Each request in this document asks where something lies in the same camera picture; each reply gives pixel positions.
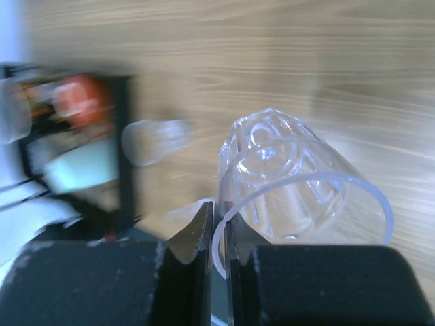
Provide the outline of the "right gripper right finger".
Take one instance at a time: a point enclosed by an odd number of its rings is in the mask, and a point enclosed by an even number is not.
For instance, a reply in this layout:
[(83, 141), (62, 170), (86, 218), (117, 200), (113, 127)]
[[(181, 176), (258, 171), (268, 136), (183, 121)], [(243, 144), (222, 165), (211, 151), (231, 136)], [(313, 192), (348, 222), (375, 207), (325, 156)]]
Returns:
[(226, 224), (230, 325), (429, 325), (411, 265), (377, 245), (273, 245)]

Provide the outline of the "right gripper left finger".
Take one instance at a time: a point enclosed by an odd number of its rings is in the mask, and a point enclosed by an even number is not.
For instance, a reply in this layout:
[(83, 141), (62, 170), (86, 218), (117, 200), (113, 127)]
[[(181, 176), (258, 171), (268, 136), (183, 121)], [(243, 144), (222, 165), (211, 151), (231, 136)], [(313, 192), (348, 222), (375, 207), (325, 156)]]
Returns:
[(2, 325), (209, 325), (213, 203), (167, 241), (36, 241), (1, 286)]

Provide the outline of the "clear faceted glass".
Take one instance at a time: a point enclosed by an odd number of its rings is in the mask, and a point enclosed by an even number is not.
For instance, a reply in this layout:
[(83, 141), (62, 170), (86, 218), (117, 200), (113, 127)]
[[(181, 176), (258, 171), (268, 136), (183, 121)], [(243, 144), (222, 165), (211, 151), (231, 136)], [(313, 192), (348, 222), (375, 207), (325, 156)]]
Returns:
[(235, 120), (219, 151), (211, 254), (221, 276), (224, 232), (243, 221), (271, 244), (382, 244), (386, 195), (302, 120), (268, 108)]

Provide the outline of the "pale green cup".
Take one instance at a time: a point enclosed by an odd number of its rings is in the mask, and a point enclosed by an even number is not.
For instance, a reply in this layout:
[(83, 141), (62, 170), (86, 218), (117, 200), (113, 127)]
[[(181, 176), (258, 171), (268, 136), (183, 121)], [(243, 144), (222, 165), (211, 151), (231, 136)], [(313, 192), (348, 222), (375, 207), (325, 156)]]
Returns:
[(55, 194), (102, 185), (118, 178), (116, 143), (103, 139), (77, 147), (43, 166), (43, 180)]

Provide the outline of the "small orange mug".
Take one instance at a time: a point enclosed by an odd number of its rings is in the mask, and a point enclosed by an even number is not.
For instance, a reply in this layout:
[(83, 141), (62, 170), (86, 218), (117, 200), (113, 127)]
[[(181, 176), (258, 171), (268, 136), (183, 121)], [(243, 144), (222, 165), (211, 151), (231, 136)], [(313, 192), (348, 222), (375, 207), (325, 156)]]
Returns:
[(52, 104), (61, 118), (90, 139), (114, 132), (114, 98), (106, 83), (95, 75), (80, 73), (60, 80), (53, 90)]

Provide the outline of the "black skull mug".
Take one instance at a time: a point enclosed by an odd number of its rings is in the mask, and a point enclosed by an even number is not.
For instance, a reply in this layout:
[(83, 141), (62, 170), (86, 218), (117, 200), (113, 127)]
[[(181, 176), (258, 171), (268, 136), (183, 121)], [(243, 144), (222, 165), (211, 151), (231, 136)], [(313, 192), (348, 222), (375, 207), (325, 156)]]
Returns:
[(31, 134), (46, 136), (71, 131), (70, 123), (57, 114), (53, 104), (55, 79), (15, 80), (15, 95), (30, 110)]

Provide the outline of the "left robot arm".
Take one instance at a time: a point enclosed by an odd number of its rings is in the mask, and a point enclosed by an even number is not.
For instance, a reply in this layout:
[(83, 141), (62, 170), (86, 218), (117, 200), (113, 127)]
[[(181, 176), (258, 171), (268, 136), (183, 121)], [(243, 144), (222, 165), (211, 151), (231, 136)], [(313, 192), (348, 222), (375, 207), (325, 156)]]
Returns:
[(1, 269), (7, 270), (26, 243), (53, 223), (76, 220), (68, 204), (43, 195), (29, 181), (18, 157), (18, 146), (1, 137)]

